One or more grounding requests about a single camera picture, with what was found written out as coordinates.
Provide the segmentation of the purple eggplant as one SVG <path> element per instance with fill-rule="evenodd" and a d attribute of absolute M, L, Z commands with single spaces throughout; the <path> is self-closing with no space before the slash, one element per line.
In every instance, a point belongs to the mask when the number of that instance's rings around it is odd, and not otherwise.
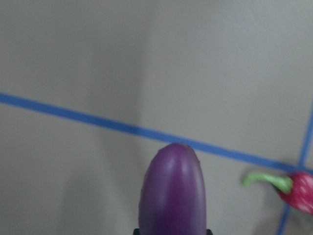
<path fill-rule="evenodd" d="M 183 143 L 160 149 L 145 173 L 138 212 L 141 235 L 205 235 L 206 197 L 200 161 Z"/>

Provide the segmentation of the red chili pepper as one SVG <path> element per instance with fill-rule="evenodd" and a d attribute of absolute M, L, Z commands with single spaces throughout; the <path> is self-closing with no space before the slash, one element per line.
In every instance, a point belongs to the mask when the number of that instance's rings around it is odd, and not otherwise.
<path fill-rule="evenodd" d="M 313 176 L 306 172 L 295 172 L 285 176 L 266 173 L 251 173 L 245 176 L 242 184 L 245 187 L 254 182 L 272 184 L 280 198 L 291 207 L 313 214 Z"/>

